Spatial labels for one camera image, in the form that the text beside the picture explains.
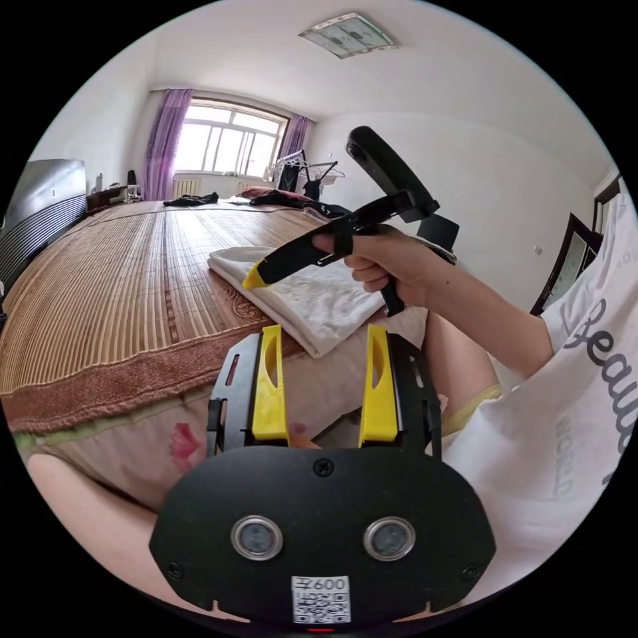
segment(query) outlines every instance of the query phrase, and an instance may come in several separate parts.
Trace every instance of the bed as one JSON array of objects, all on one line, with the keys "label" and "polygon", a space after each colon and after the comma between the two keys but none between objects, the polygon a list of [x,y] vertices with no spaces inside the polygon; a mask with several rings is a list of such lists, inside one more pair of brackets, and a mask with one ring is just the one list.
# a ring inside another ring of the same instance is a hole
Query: bed
[{"label": "bed", "polygon": [[[157,510],[205,454],[207,403],[227,350],[272,321],[207,265],[233,245],[276,247],[315,214],[220,201],[79,215],[3,300],[0,401],[22,457],[49,453]],[[385,324],[415,344],[426,313]],[[284,335],[290,422],[315,437],[361,405],[365,328],[322,359]]]}]

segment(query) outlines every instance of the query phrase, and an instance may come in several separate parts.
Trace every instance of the white t-shirt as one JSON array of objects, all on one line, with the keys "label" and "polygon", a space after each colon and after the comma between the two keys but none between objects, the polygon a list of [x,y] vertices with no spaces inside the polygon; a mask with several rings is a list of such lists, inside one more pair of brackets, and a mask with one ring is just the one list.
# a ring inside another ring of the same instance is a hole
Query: white t-shirt
[{"label": "white t-shirt", "polygon": [[638,218],[609,206],[600,252],[543,313],[552,359],[485,401],[443,460],[474,487],[496,556],[468,602],[533,572],[574,532],[614,472],[638,417]]}]

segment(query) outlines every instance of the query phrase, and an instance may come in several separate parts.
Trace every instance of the ceiling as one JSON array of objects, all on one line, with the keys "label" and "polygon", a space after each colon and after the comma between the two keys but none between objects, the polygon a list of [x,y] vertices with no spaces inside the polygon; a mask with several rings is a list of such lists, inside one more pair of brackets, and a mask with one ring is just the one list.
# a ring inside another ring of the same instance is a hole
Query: ceiling
[{"label": "ceiling", "polygon": [[[297,37],[355,11],[397,51],[340,60]],[[192,87],[276,104],[315,121],[357,112],[442,114],[513,134],[592,189],[611,158],[580,110],[533,62],[421,0],[221,0],[156,31],[152,88]]]}]

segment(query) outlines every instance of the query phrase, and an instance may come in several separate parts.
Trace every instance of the camera lens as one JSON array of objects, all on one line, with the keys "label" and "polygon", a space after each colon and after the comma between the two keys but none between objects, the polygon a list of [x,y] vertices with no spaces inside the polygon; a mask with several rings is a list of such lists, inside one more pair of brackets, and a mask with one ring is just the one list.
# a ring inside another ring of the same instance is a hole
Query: camera lens
[{"label": "camera lens", "polygon": [[416,540],[414,527],[403,518],[380,518],[364,534],[366,552],[376,560],[391,561],[406,556]]},{"label": "camera lens", "polygon": [[233,526],[231,543],[244,558],[269,560],[281,551],[284,537],[272,520],[263,516],[247,516]]}]

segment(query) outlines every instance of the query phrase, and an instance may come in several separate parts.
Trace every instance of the white towel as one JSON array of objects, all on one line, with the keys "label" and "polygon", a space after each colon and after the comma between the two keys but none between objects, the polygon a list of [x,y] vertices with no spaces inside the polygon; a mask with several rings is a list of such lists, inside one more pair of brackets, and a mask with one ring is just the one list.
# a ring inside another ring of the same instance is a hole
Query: white towel
[{"label": "white towel", "polygon": [[295,339],[310,356],[333,350],[383,306],[380,292],[367,293],[342,262],[308,266],[255,290],[242,287],[250,269],[272,248],[237,247],[211,253],[208,265]]}]

